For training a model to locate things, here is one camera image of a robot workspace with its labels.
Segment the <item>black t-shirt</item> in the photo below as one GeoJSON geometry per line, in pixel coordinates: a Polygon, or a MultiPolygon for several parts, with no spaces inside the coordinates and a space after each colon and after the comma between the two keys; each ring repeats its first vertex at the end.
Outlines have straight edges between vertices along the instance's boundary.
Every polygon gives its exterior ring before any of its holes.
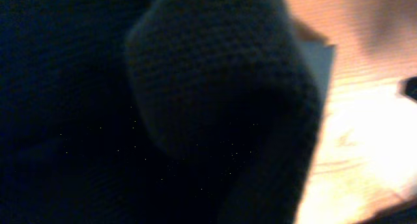
{"type": "Polygon", "coordinates": [[[285,0],[1,0],[1,222],[292,223],[300,45],[285,0]]]}

